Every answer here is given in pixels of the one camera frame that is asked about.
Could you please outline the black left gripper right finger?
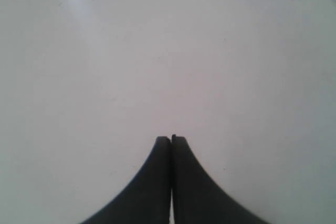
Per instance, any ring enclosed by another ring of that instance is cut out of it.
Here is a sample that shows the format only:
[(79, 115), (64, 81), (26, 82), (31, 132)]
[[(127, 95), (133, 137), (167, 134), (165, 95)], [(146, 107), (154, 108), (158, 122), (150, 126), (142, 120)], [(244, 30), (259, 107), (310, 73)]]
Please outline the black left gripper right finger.
[(186, 138), (173, 135), (171, 148), (175, 223), (266, 223), (211, 179)]

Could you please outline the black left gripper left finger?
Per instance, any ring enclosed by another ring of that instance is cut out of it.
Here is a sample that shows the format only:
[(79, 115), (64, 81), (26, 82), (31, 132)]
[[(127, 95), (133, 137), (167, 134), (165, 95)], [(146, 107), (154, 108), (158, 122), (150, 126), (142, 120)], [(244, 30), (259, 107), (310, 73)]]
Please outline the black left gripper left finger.
[(83, 223), (169, 223), (171, 141), (159, 136), (146, 161), (128, 185)]

